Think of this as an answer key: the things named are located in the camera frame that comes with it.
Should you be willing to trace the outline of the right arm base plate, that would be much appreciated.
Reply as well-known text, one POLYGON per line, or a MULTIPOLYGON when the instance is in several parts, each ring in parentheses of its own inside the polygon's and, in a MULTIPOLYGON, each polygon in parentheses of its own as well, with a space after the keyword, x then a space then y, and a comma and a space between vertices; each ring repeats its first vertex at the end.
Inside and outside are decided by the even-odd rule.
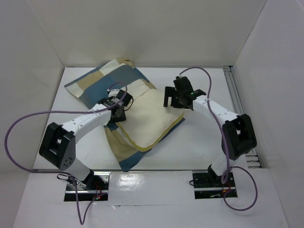
POLYGON ((194 197, 198 199, 220 199, 226 193, 227 198, 237 198, 237 190, 233 173, 230 172, 226 184, 222 184, 221 180, 212 183, 206 172, 194 172, 189 185, 194 188, 194 197))

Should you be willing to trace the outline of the cream and yellow pillow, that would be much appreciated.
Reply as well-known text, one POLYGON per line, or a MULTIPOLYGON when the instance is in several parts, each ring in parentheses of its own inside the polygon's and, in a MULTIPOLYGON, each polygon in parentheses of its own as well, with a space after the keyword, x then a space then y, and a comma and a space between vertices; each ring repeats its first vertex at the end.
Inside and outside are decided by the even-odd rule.
POLYGON ((118 131, 136 150, 154 147, 184 116, 183 109, 163 106, 164 93, 157 89, 134 89, 129 92, 133 105, 126 111, 126 121, 118 131))

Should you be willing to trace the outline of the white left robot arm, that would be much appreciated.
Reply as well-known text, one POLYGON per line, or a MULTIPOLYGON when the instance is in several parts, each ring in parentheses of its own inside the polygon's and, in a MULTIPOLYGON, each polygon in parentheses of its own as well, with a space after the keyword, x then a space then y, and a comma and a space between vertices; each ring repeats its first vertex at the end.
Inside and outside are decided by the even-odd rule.
POLYGON ((125 107, 133 97, 124 90, 97 102, 88 114, 83 114, 63 124, 47 126, 39 154, 60 171, 72 175, 82 189, 87 190, 102 180, 76 158, 76 144, 95 128, 108 123, 126 121, 125 107))

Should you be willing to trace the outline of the blue beige patchwork pillowcase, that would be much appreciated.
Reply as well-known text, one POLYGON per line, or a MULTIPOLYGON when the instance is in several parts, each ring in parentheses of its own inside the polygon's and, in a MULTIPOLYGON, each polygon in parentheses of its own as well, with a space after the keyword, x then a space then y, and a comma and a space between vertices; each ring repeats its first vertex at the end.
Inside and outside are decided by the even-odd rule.
MULTIPOLYGON (((66 90, 91 109, 99 100, 109 96, 111 90, 156 89, 150 80, 128 59, 115 59, 103 64, 65 85, 66 90)), ((184 117, 161 140, 165 139, 184 121, 184 117)), ((129 171, 151 149, 141 152, 130 146, 117 129, 104 126, 110 149, 121 169, 129 171)))

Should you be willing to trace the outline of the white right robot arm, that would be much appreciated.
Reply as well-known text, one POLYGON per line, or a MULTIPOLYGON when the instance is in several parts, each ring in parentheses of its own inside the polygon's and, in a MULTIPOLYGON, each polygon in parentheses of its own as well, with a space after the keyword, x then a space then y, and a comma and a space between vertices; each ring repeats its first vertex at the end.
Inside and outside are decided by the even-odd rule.
POLYGON ((215 121, 221 134, 222 153, 208 167, 207 180, 212 186, 228 181, 228 172, 241 155, 257 146, 257 140, 251 118, 247 114, 239 115, 210 98, 212 80, 209 80, 207 92, 194 90, 186 76, 177 76, 174 86, 166 86, 163 106, 190 109, 215 121))

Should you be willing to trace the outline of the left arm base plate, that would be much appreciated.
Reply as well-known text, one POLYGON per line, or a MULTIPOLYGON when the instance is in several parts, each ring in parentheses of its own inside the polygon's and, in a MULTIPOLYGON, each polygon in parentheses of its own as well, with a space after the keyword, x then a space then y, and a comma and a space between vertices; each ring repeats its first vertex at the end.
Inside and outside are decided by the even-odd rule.
MULTIPOLYGON (((89 187, 75 179, 78 201, 91 201, 93 199, 95 201, 108 201, 109 177, 109 174, 95 175, 95 180, 89 187)), ((76 189, 72 179, 66 174, 58 174, 57 179, 66 182, 64 201, 76 202, 76 189)))

